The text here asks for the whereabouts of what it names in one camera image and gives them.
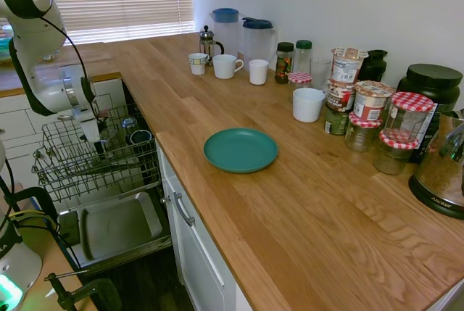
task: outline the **white cabinet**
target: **white cabinet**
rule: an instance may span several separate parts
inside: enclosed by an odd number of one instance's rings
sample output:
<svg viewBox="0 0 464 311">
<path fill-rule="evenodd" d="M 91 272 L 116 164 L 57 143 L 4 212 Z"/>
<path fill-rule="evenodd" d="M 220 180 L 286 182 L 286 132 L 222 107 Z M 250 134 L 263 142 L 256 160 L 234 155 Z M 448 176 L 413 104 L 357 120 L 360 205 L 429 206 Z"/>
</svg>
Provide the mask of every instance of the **white cabinet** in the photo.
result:
<svg viewBox="0 0 464 311">
<path fill-rule="evenodd" d="M 251 311 L 188 195 L 157 145 L 179 279 L 196 311 Z"/>
</svg>

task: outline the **teal plate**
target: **teal plate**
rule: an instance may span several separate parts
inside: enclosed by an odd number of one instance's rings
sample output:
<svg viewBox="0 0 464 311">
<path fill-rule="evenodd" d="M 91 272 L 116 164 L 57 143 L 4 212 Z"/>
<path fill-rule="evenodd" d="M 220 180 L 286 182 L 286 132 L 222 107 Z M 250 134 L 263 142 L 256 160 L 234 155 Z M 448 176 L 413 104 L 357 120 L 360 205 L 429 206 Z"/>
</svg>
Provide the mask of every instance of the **teal plate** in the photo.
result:
<svg viewBox="0 0 464 311">
<path fill-rule="evenodd" d="M 215 133 L 204 144 L 204 155 L 215 167 L 232 173 L 251 173 L 277 157 L 275 141 L 251 128 L 230 128 Z"/>
</svg>

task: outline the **dishwasher rack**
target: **dishwasher rack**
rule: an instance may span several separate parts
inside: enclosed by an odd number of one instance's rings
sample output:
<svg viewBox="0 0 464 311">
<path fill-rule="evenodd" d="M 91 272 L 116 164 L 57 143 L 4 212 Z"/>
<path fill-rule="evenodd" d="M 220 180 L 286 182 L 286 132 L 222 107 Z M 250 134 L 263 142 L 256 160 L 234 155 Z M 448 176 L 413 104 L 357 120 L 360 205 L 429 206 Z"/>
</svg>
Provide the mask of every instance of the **dishwasher rack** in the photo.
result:
<svg viewBox="0 0 464 311">
<path fill-rule="evenodd" d="M 86 140 L 74 120 L 42 127 L 42 143 L 34 153 L 32 172 L 53 201 L 111 186 L 124 194 L 160 184 L 154 137 L 136 144 L 130 141 L 136 130 L 149 131 L 138 107 L 129 104 L 108 109 L 103 115 L 99 118 L 104 119 L 99 123 L 101 141 L 95 144 Z"/>
</svg>

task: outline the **small white cup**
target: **small white cup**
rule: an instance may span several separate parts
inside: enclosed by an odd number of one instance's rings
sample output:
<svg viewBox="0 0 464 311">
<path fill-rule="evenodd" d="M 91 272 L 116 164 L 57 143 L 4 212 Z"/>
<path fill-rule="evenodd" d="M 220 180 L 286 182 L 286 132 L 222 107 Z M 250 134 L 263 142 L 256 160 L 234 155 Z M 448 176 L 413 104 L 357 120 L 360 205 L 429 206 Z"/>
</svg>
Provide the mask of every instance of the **small white cup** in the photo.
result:
<svg viewBox="0 0 464 311">
<path fill-rule="evenodd" d="M 249 65 L 249 82 L 254 85 L 262 85 L 268 76 L 269 62 L 263 59 L 252 59 Z"/>
<path fill-rule="evenodd" d="M 293 117 L 304 123 L 319 119 L 320 109 L 326 99 L 321 90 L 315 88 L 298 88 L 293 91 Z"/>
<path fill-rule="evenodd" d="M 235 68 L 236 63 L 239 62 L 241 62 L 241 66 Z M 233 78 L 236 71 L 244 66 L 244 62 L 241 59 L 237 59 L 234 55 L 216 55 L 212 58 L 212 65 L 215 68 L 216 78 L 230 79 Z"/>
<path fill-rule="evenodd" d="M 189 54 L 188 57 L 189 57 L 188 61 L 190 62 L 190 68 L 191 68 L 192 74 L 195 74 L 195 75 L 204 74 L 204 65 L 206 64 L 210 56 L 208 54 L 197 52 L 195 54 Z"/>
</svg>

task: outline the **red checkered lid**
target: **red checkered lid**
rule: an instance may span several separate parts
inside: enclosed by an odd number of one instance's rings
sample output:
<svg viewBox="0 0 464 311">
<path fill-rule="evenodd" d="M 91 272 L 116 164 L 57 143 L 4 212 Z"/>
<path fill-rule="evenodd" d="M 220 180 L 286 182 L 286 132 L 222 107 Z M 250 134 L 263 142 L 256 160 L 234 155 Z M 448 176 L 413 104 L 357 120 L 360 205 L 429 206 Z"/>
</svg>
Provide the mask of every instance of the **red checkered lid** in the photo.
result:
<svg viewBox="0 0 464 311">
<path fill-rule="evenodd" d="M 382 123 L 381 119 L 374 121 L 362 120 L 356 116 L 355 112 L 349 113 L 348 117 L 349 121 L 351 121 L 356 126 L 360 126 L 361 128 L 377 128 Z"/>
<path fill-rule="evenodd" d="M 312 78 L 311 75 L 307 73 L 295 72 L 289 74 L 289 80 L 292 83 L 304 84 L 309 83 L 312 80 Z"/>
<path fill-rule="evenodd" d="M 407 142 L 410 132 L 400 129 L 388 130 L 388 137 L 385 134 L 385 130 L 380 131 L 378 137 L 387 146 L 391 146 L 396 149 L 414 149 L 419 145 L 419 140 L 415 139 L 412 142 Z"/>
<path fill-rule="evenodd" d="M 434 106 L 431 99 L 414 92 L 396 92 L 391 97 L 391 102 L 409 112 L 430 112 Z"/>
</svg>

